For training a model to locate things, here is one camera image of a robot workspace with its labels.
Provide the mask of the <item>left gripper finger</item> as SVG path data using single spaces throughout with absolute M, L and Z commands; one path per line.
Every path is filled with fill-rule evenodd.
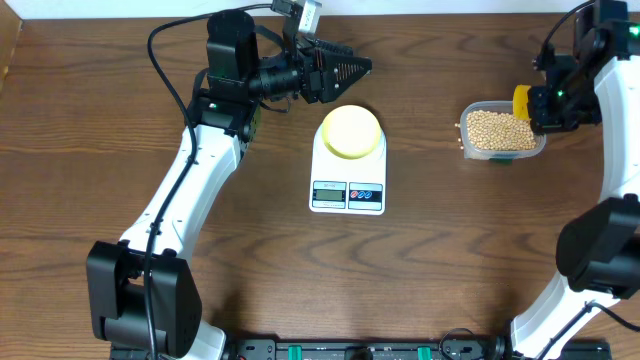
M 370 58 L 339 56 L 332 66 L 334 74 L 334 95 L 340 97 L 349 87 L 368 75 L 373 68 Z
M 327 52 L 332 52 L 332 53 L 347 55 L 347 56 L 354 55 L 354 50 L 351 47 L 344 44 L 315 39 L 315 45 L 318 48 Z

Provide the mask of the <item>yellow measuring scoop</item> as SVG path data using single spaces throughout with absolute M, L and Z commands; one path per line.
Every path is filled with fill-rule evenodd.
M 523 121 L 530 121 L 531 117 L 528 111 L 530 85 L 517 85 L 514 89 L 512 99 L 513 115 Z

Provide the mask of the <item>white digital kitchen scale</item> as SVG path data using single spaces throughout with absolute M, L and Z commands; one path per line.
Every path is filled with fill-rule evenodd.
M 316 131 L 308 207 L 315 213 L 382 215 L 386 209 L 387 142 L 381 133 L 366 156 L 345 159 L 332 153 Z

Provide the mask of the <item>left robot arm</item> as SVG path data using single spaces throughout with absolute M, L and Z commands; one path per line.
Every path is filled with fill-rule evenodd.
M 206 16 L 207 66 L 180 102 L 185 130 L 150 203 L 115 243 L 86 260 L 91 323 L 115 359 L 219 359 L 225 334 L 202 317 L 190 270 L 200 230 L 222 185 L 279 100 L 336 100 L 372 68 L 350 47 L 320 40 L 316 1 L 275 1 L 280 33 L 244 6 Z

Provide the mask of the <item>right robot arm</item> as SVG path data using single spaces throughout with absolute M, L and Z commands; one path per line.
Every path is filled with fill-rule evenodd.
M 639 25 L 624 1 L 586 1 L 568 13 L 573 51 L 545 39 L 533 61 L 539 86 L 514 90 L 513 113 L 536 135 L 599 125 L 604 172 L 597 204 L 566 224 L 556 272 L 534 303 L 510 323 L 507 359 L 558 359 L 591 319 L 639 290 Z

